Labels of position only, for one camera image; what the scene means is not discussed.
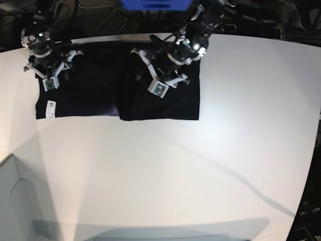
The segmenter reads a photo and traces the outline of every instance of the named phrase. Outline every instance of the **cable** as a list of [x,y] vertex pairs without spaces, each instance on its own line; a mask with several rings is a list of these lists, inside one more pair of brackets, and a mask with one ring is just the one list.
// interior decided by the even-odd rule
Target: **cable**
[[[70,11],[70,7],[69,7],[68,5],[62,5],[62,6],[68,8],[67,11],[66,11],[66,16],[65,16],[65,18],[66,18],[67,20],[69,20],[68,14],[69,14],[69,11]],[[81,13],[81,15],[76,16],[76,18],[75,18],[74,21],[75,21],[78,25],[80,25],[79,19],[81,19],[81,18],[85,15],[85,11],[84,11],[83,9],[81,9],[81,10],[78,10],[78,12]]]
[[72,71],[74,71],[74,72],[75,72],[75,69],[73,68],[72,63],[68,62],[68,61],[67,61],[67,60],[65,60],[63,57],[61,57],[61,54],[60,54],[60,53],[59,53],[59,51],[57,50],[57,48],[56,48],[56,44],[55,44],[55,42],[54,42],[54,40],[53,40],[53,38],[52,38],[52,37],[50,37],[50,42],[51,42],[51,45],[52,45],[52,47],[53,47],[54,51],[56,52],[56,54],[57,54],[57,55],[58,55],[58,57],[60,58],[60,60],[61,60],[62,62],[64,62],[64,63],[66,64],[66,66],[67,66],[67,67],[69,67]]
[[[140,22],[140,14],[137,13],[137,12],[132,12],[130,14],[127,13],[127,11],[125,9],[120,9],[120,8],[116,8],[115,6],[113,5],[104,5],[104,6],[97,6],[97,7],[87,7],[87,6],[84,6],[82,5],[79,1],[78,1],[78,5],[79,7],[83,8],[83,9],[102,9],[102,8],[113,8],[114,10],[98,25],[97,29],[96,29],[96,33],[97,35],[105,35],[109,32],[110,30],[110,27],[111,27],[111,24],[117,14],[118,11],[123,11],[126,15],[134,15],[134,14],[137,14],[138,15],[138,21],[137,21],[137,25],[136,27],[134,28],[133,30],[133,33],[136,32],[138,26],[139,26],[139,22]],[[109,24],[107,26],[107,28],[105,30],[101,30],[102,26],[108,21],[109,21]],[[119,28],[118,32],[116,33],[116,35],[120,34],[121,31],[125,31],[125,28],[126,28],[126,24],[127,24],[127,21],[128,21],[128,18],[126,17],[124,23],[121,25],[121,27]]]
[[174,36],[174,34],[171,34],[171,35],[169,35],[168,37],[164,38],[164,39],[162,40],[162,42],[166,42],[166,40],[169,39],[169,38],[172,37],[172,36]]
[[77,13],[78,13],[78,9],[79,9],[79,1],[75,0],[75,5],[74,5],[74,11],[72,12],[72,16],[69,20],[69,23],[67,25],[67,29],[71,26],[71,24],[73,23],[73,21],[75,20]]
[[109,7],[113,7],[116,8],[113,5],[105,5],[105,6],[98,6],[98,7],[87,7],[87,6],[83,6],[80,1],[78,1],[78,5],[79,7],[83,8],[83,9],[103,9],[103,8],[109,8]]

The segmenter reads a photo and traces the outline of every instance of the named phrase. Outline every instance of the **black cloth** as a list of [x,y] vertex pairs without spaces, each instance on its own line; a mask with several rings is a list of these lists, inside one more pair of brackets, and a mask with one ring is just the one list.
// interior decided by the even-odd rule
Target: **black cloth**
[[39,79],[40,96],[36,118],[46,117],[48,100],[56,102],[55,117],[119,115],[122,120],[157,118],[198,120],[200,104],[200,63],[185,66],[190,84],[179,83],[166,96],[151,94],[152,80],[142,60],[130,54],[132,48],[151,48],[147,43],[105,43],[78,46],[83,56],[73,60],[75,72],[59,75],[60,87],[44,91]]

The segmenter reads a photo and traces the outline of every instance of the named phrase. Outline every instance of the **white label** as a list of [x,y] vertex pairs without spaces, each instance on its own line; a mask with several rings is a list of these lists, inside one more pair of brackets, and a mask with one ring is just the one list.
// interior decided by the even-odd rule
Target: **white label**
[[56,118],[56,103],[54,101],[49,100],[47,102],[46,118]]

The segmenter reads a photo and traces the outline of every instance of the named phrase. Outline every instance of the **sticker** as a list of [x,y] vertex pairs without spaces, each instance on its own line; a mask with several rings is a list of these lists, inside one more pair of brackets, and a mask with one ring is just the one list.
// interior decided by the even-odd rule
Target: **sticker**
[[46,118],[56,118],[56,103],[54,101],[48,100],[47,102]]

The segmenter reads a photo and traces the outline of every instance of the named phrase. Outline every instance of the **black cable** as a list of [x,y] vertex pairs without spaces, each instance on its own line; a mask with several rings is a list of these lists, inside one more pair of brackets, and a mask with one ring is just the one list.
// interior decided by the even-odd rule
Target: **black cable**
[[69,67],[72,71],[74,71],[74,72],[75,72],[75,69],[73,68],[72,63],[68,62],[68,61],[67,61],[67,60],[65,60],[63,57],[61,57],[61,54],[60,54],[60,53],[59,53],[59,51],[57,50],[57,48],[56,48],[56,44],[55,44],[55,42],[54,42],[54,40],[53,40],[53,38],[52,38],[52,37],[50,37],[50,42],[51,42],[51,45],[52,45],[52,47],[53,47],[54,51],[56,52],[56,54],[57,54],[57,55],[58,55],[58,57],[60,58],[60,60],[61,60],[62,62],[64,62],[64,63],[66,64],[66,66],[67,66],[67,67]]
[[73,23],[73,21],[75,20],[75,18],[77,16],[78,9],[79,9],[79,0],[75,0],[74,11],[73,11],[72,16],[69,20],[67,28],[71,27],[71,24]]
[[169,35],[168,37],[164,38],[164,39],[162,40],[162,42],[165,42],[167,39],[169,39],[169,38],[172,37],[172,36],[174,36],[174,34],[171,34],[171,35]]

